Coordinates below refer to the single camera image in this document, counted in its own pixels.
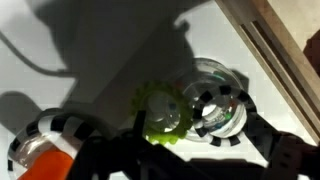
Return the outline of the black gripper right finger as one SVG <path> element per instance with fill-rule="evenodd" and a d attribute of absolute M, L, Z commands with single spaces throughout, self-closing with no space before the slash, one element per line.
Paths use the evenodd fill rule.
<path fill-rule="evenodd" d="M 272 166 L 283 134 L 258 114 L 247 114 L 242 131 L 268 166 Z"/>

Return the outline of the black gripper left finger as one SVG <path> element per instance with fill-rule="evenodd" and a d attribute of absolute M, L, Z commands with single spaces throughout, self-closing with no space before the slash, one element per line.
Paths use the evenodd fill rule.
<path fill-rule="evenodd" d="M 146 112 L 144 110 L 139 110 L 136 114 L 133 130 L 132 130 L 134 139 L 138 139 L 143 136 L 145 118 L 146 118 Z"/>

